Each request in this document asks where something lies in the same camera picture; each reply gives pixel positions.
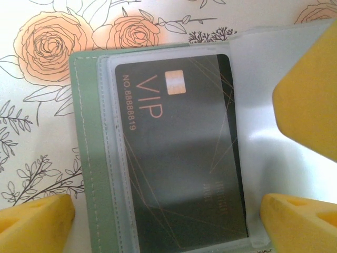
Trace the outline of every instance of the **rose illustration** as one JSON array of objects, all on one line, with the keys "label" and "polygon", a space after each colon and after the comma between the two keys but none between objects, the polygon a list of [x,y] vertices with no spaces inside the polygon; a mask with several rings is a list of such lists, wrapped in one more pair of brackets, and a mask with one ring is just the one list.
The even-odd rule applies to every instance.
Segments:
[{"label": "rose illustration", "polygon": [[24,78],[44,86],[70,84],[69,56],[92,50],[92,33],[88,23],[75,14],[41,12],[32,17],[14,41]]},{"label": "rose illustration", "polygon": [[300,16],[297,18],[295,24],[307,23],[313,20],[322,20],[326,18],[337,17],[337,5],[334,2],[320,0],[321,4],[309,5]]},{"label": "rose illustration", "polygon": [[157,46],[159,33],[159,28],[143,16],[127,16],[99,27],[93,40],[102,49]]}]

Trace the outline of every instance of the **floral paper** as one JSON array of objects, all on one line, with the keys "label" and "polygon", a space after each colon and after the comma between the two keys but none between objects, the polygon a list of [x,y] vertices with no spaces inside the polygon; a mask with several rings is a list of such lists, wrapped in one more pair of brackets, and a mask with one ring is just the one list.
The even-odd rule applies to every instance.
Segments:
[{"label": "floral paper", "polygon": [[66,252],[91,252],[68,66],[72,52],[220,42],[255,26],[337,17],[336,0],[1,4],[0,208],[70,194],[76,219]]}]

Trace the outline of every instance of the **flower drawing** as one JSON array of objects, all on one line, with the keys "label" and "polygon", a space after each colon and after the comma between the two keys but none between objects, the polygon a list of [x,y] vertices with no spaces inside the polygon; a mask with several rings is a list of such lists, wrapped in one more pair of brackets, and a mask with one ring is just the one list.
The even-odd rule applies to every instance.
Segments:
[{"label": "flower drawing", "polygon": [[296,24],[307,23],[313,20],[337,18],[336,0],[319,0],[319,4],[309,5],[296,20]]},{"label": "flower drawing", "polygon": [[41,12],[21,27],[14,49],[24,78],[43,86],[70,83],[71,53],[92,50],[93,30],[78,15]]},{"label": "flower drawing", "polygon": [[103,25],[93,34],[101,49],[157,46],[160,29],[143,16],[126,16]]}]

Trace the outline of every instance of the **card chip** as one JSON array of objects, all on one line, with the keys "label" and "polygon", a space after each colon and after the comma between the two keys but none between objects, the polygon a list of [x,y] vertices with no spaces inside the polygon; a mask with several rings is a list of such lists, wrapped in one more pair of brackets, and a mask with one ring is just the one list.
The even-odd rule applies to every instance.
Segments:
[{"label": "card chip", "polygon": [[165,79],[169,95],[186,93],[184,72],[182,70],[166,71]]}]

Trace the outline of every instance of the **black card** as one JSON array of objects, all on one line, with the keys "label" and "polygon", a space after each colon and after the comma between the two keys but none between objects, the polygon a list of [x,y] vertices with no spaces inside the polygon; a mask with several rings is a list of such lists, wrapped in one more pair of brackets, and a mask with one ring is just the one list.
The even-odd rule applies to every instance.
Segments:
[{"label": "black card", "polygon": [[228,57],[130,63],[115,73],[141,253],[246,238]]}]

